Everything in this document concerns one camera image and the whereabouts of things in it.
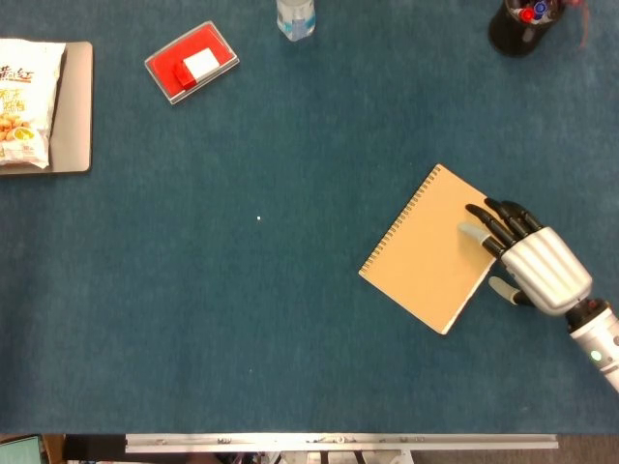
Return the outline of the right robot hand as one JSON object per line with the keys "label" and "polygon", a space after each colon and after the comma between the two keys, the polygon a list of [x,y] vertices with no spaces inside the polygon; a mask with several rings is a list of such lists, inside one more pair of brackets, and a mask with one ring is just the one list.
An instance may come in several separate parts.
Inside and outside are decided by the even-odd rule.
{"label": "right robot hand", "polygon": [[498,276],[490,288],[512,305],[533,306],[551,315],[565,315],[584,304],[593,278],[563,239],[530,211],[513,201],[487,197],[482,208],[465,209],[484,226],[464,222],[458,230],[483,247],[515,281]]}

